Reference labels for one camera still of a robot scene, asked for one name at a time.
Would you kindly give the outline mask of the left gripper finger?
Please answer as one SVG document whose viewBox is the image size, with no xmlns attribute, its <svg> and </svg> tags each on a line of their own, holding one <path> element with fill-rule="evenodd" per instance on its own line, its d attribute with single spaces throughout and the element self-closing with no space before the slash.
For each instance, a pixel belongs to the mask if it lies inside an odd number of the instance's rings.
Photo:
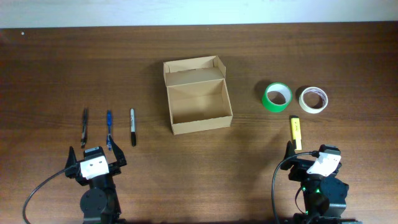
<svg viewBox="0 0 398 224">
<path fill-rule="evenodd" d="M 77 172 L 77 159 L 74 148 L 69 147 L 68 159 L 65 164 L 65 174 L 76 174 Z"/>
<path fill-rule="evenodd" d="M 114 152 L 116 161 L 119 164 L 119 167 L 126 165 L 126 158 L 123 151 L 116 145 L 111 135 L 109 135 L 109 141 L 111 143 L 112 150 Z"/>
</svg>

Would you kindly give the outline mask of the black permanent marker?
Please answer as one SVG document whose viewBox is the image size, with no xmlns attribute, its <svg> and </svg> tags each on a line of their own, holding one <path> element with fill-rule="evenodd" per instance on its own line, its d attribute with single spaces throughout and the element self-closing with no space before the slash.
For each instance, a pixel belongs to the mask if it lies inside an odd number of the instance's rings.
<svg viewBox="0 0 398 224">
<path fill-rule="evenodd" d="M 136 139 L 135 113 L 133 108 L 130 109 L 130 124 L 131 124 L 131 144 L 134 147 L 137 144 L 137 139 Z"/>
</svg>

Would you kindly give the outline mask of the yellow highlighter marker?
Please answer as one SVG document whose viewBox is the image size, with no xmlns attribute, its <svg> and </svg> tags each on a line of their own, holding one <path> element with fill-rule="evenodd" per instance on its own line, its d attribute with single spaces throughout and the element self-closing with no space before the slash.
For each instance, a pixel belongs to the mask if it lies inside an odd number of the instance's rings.
<svg viewBox="0 0 398 224">
<path fill-rule="evenodd" d="M 302 150 L 302 135 L 301 135 L 301 127 L 300 127 L 300 119 L 298 116 L 290 117 L 291 131 L 292 131 L 292 140 L 295 150 Z"/>
</svg>

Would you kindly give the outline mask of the blue pen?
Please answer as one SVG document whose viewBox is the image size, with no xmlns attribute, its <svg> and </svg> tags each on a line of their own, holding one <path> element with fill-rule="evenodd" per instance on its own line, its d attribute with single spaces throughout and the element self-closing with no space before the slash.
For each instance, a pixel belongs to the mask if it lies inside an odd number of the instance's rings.
<svg viewBox="0 0 398 224">
<path fill-rule="evenodd" d="M 110 135 L 111 135 L 111 130 L 112 130 L 112 122 L 113 122 L 113 119 L 112 119 L 111 110 L 107 110 L 107 127 L 108 127 L 108 134 L 107 134 L 107 138 L 106 138 L 106 145 L 107 145 L 109 151 L 112 150 L 112 145 L 111 145 L 110 138 L 109 138 Z"/>
</svg>

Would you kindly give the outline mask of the black pen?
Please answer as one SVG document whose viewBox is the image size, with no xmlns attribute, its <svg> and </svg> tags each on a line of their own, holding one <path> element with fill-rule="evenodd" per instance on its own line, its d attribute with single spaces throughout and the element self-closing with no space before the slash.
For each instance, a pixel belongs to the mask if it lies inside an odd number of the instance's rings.
<svg viewBox="0 0 398 224">
<path fill-rule="evenodd" d="M 81 148 L 84 149 L 87 142 L 87 124 L 88 124 L 88 109 L 83 110 L 82 116 L 82 134 L 81 134 Z"/>
</svg>

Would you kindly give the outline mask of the cream masking tape roll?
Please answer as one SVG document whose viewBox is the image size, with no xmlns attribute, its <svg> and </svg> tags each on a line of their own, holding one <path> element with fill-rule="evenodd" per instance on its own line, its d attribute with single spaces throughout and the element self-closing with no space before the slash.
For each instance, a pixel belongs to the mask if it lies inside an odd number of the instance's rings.
<svg viewBox="0 0 398 224">
<path fill-rule="evenodd" d="M 299 96 L 299 105 L 307 113 L 321 113 L 328 106 L 327 94 L 318 87 L 310 86 L 304 89 Z"/>
</svg>

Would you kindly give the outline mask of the green tape roll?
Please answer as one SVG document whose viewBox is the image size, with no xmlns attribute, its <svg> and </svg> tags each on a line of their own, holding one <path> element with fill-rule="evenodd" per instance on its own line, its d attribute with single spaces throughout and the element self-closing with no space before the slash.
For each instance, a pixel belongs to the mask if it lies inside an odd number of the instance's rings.
<svg viewBox="0 0 398 224">
<path fill-rule="evenodd" d="M 286 109 L 292 98 L 292 91 L 287 85 L 275 82 L 266 88 L 262 97 L 262 105 L 273 113 L 279 113 Z"/>
</svg>

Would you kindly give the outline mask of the cardboard box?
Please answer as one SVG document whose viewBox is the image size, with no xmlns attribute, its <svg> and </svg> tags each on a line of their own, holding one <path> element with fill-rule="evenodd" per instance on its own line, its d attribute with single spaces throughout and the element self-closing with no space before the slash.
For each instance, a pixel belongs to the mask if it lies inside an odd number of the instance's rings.
<svg viewBox="0 0 398 224">
<path fill-rule="evenodd" d="M 164 62 L 163 71 L 174 135 L 231 126 L 226 67 L 218 56 Z"/>
</svg>

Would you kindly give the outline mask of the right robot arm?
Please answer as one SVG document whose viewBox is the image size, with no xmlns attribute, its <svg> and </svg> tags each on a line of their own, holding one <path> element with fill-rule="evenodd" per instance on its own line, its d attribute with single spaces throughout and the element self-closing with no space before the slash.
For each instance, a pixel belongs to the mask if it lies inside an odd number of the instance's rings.
<svg viewBox="0 0 398 224">
<path fill-rule="evenodd" d="M 317 151 L 296 153 L 289 141 L 284 159 L 275 169 L 288 170 L 289 180 L 300 183 L 305 210 L 293 215 L 293 223 L 359 223 L 342 218 L 349 185 L 336 178 L 341 167 L 341 151 L 322 144 Z"/>
</svg>

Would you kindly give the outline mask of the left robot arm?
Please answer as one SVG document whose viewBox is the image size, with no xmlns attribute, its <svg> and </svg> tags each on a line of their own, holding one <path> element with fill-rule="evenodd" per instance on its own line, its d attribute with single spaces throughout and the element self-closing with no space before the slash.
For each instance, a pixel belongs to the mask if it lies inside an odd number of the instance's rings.
<svg viewBox="0 0 398 224">
<path fill-rule="evenodd" d="M 80 185 L 89 189 L 81 196 L 80 208 L 84 224 L 118 224 L 126 223 L 121 218 L 121 207 L 118 200 L 113 177 L 121 173 L 121 167 L 127 164 L 123 151 L 109 137 L 111 149 L 116 161 L 108 163 L 103 148 L 98 146 L 83 152 L 84 158 L 76 159 L 71 147 L 65 164 L 65 176 L 75 179 Z"/>
</svg>

